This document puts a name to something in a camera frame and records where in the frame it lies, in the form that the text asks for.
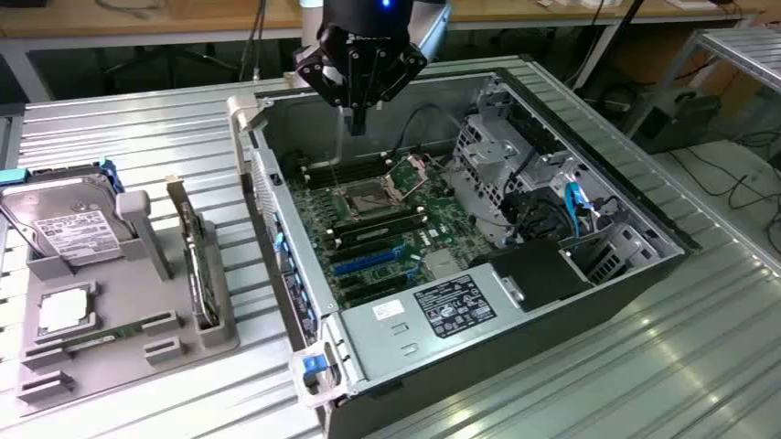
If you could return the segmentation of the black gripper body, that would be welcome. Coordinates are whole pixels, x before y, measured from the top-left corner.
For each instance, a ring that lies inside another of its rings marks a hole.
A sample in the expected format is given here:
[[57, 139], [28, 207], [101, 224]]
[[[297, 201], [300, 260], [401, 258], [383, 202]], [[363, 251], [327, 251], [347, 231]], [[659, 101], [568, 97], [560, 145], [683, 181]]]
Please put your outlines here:
[[371, 43], [405, 46], [412, 13], [409, 1], [325, 1], [319, 47], [348, 79], [348, 96], [356, 109], [356, 52]]

